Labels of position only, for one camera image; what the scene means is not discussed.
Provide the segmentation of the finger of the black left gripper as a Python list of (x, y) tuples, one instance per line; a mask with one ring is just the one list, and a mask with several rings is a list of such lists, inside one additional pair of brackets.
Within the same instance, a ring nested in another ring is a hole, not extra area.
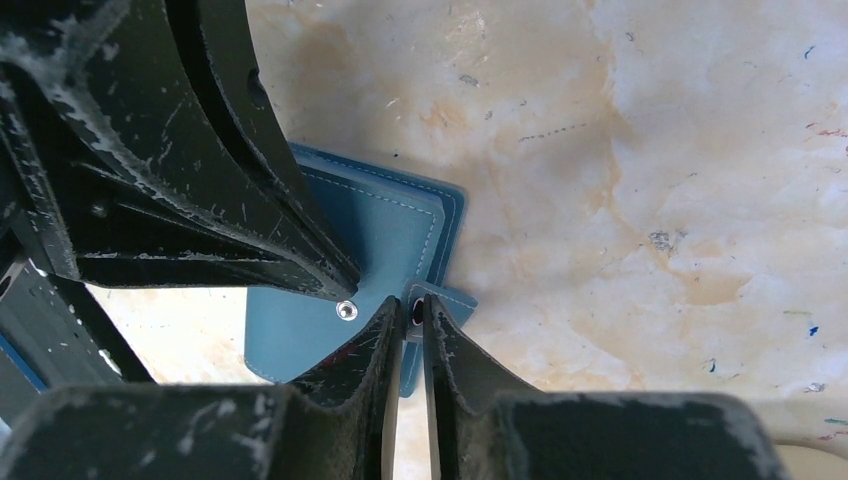
[(35, 266), (104, 288), (353, 296), (242, 1), (5, 1), (1, 181)]

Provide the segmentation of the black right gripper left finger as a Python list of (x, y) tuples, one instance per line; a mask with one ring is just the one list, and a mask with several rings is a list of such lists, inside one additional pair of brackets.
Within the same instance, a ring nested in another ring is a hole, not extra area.
[(291, 382), (64, 387), (1, 452), (5, 479), (387, 479), (405, 310)]

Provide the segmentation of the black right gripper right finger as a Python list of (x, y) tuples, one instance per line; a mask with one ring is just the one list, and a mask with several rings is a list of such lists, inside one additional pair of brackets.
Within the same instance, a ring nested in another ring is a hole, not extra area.
[(785, 479), (759, 419), (723, 394), (544, 392), (433, 295), (421, 303), (436, 479)]

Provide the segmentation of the blue card holder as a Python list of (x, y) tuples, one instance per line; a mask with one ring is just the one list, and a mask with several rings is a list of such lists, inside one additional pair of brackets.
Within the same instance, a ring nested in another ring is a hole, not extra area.
[(458, 325), (471, 318), (477, 300), (445, 284), (466, 211), (460, 187), (305, 145), (291, 149), (361, 279), (357, 293), (339, 302), (249, 288), (249, 370), (286, 383), (321, 362), (353, 354), (351, 340), (388, 296), (412, 311), (418, 300), (434, 295)]

